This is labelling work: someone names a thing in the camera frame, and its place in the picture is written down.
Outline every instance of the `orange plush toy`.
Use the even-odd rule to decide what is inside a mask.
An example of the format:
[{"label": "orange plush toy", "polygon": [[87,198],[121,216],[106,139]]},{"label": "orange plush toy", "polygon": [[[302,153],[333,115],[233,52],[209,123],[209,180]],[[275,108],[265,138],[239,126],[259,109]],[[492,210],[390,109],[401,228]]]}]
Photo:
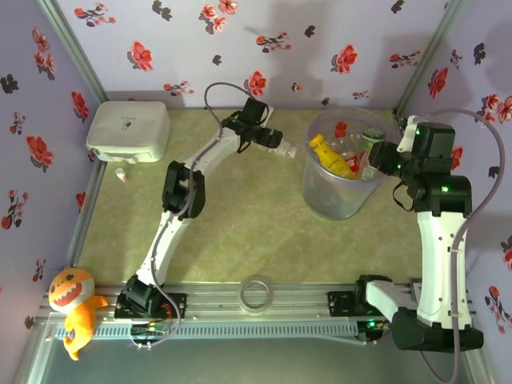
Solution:
[{"label": "orange plush toy", "polygon": [[74,330],[74,338],[64,338],[64,347],[73,360],[78,351],[93,337],[96,327],[96,309],[107,306],[104,296],[94,294],[92,275],[80,268],[68,268],[51,282],[48,296],[51,307],[66,314],[66,331]]}]

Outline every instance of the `red label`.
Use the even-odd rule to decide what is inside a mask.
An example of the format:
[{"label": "red label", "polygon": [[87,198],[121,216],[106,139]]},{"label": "red label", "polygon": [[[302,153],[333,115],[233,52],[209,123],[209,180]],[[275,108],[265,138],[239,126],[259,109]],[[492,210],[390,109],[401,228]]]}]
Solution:
[{"label": "red label", "polygon": [[345,161],[349,165],[349,167],[352,170],[352,172],[357,172],[359,170],[358,156],[357,155],[354,155],[351,158],[347,158],[347,159],[345,159]]}]

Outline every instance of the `transparent plastic cup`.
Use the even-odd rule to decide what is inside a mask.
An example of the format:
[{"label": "transparent plastic cup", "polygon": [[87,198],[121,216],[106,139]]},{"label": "transparent plastic cup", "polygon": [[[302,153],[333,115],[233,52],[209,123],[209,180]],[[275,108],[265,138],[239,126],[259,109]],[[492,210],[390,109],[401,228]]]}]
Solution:
[{"label": "transparent plastic cup", "polygon": [[343,220],[355,215],[374,190],[384,181],[380,172],[371,180],[350,180],[337,176],[320,165],[310,140],[317,134],[331,137],[338,122],[362,132],[376,128],[386,139],[393,132],[390,122],[360,108],[337,108],[317,116],[306,132],[306,166],[302,180],[302,196],[306,204],[317,214],[331,220]]}]

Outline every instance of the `white box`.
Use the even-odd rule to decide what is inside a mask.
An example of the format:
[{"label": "white box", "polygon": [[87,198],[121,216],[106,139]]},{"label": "white box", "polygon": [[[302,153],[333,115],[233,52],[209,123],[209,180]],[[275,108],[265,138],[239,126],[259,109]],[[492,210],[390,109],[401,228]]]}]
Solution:
[{"label": "white box", "polygon": [[105,162],[156,162],[166,152],[170,120],[163,102],[104,102],[86,147]]}]

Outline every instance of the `yellow bottle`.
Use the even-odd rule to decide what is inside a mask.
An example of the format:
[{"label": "yellow bottle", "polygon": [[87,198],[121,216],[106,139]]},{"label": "yellow bottle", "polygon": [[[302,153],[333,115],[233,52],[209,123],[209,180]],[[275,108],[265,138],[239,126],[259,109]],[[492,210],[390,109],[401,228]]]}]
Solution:
[{"label": "yellow bottle", "polygon": [[355,173],[350,169],[345,159],[329,148],[321,134],[317,134],[310,140],[310,146],[318,155],[320,164],[325,169],[344,178],[355,178]]}]

